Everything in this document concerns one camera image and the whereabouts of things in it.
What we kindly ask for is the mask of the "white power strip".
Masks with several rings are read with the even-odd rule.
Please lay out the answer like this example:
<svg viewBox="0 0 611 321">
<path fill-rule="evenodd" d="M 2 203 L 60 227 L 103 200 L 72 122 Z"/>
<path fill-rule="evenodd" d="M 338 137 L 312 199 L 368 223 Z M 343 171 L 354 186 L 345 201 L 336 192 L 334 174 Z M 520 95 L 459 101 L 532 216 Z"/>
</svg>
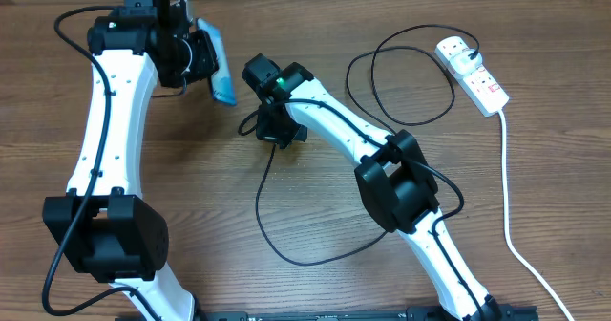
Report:
<svg viewBox="0 0 611 321">
<path fill-rule="evenodd" d="M 449 60 L 467 49 L 471 48 L 461 37 L 451 36 L 440 41 L 434 52 L 483 116 L 490 117 L 504 108 L 509 96 L 483 64 L 464 78 L 453 75 Z"/>
</svg>

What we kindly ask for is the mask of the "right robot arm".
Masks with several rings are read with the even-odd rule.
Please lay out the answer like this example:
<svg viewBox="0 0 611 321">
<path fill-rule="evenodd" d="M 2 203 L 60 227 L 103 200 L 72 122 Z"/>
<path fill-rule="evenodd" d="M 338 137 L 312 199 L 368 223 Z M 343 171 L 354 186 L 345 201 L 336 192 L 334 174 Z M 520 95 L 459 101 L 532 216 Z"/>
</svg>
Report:
<svg viewBox="0 0 611 321">
<path fill-rule="evenodd" d="M 447 317 L 500 319 L 499 304 L 474 278 L 444 224 L 448 216 L 439 207 L 437 184 L 454 184 L 427 164 L 413 135 L 369 124 L 296 62 L 282 69 L 258 54 L 245 64 L 242 79 L 261 102 L 255 115 L 258 139 L 285 148 L 312 130 L 348 159 L 364 208 L 409 245 Z"/>
</svg>

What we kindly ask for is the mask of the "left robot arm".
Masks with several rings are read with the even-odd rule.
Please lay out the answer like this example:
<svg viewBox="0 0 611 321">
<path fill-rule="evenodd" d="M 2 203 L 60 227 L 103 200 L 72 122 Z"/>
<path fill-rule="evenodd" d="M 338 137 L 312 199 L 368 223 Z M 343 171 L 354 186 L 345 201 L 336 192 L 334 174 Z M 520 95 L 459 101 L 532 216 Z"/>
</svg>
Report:
<svg viewBox="0 0 611 321">
<path fill-rule="evenodd" d="M 236 104 L 221 33 L 186 0 L 124 0 L 97 8 L 81 53 L 93 75 L 85 136 L 65 194 L 43 205 L 55 258 L 125 295 L 144 320 L 201 320 L 169 266 L 167 223 L 143 200 L 140 156 L 157 86 L 176 97 L 206 81 L 216 101 Z"/>
</svg>

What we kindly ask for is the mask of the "white charger plug adapter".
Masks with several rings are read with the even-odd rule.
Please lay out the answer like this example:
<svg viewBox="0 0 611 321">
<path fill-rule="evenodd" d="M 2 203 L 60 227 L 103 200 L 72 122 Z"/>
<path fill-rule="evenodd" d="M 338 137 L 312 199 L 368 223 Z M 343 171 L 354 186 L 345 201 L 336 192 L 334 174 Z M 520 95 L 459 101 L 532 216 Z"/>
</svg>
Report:
<svg viewBox="0 0 611 321">
<path fill-rule="evenodd" d="M 450 68 L 458 79 L 470 75 L 483 64 L 482 55 L 475 49 L 467 49 L 454 55 L 450 60 Z"/>
</svg>

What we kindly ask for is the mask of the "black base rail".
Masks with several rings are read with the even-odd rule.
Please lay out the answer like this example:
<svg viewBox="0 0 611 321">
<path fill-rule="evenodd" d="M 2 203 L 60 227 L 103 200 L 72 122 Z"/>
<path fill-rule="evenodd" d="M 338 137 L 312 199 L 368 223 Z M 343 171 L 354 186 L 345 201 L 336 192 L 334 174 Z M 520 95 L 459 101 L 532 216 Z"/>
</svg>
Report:
<svg viewBox="0 0 611 321">
<path fill-rule="evenodd" d="M 500 305 L 501 321 L 537 321 L 536 307 L 512 307 Z M 353 312 L 286 312 L 248 314 L 244 311 L 208 312 L 208 321 L 433 321 L 454 320 L 441 307 L 409 307 L 406 310 L 367 310 Z"/>
</svg>

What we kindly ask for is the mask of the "Galaxy S24+ smartphone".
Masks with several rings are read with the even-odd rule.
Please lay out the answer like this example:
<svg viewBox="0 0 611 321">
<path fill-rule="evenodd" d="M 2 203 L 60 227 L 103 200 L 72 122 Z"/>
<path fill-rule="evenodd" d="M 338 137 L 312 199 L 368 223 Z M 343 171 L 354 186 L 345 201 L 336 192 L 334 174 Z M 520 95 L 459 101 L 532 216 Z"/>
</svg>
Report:
<svg viewBox="0 0 611 321">
<path fill-rule="evenodd" d="M 236 106 L 237 100 L 232 84 L 226 52 L 222 42 L 221 32 L 219 29 L 202 18 L 197 20 L 197 28 L 199 30 L 204 30 L 209 35 L 219 66 L 219 68 L 209 78 L 212 97 L 216 101 L 223 104 Z"/>
</svg>

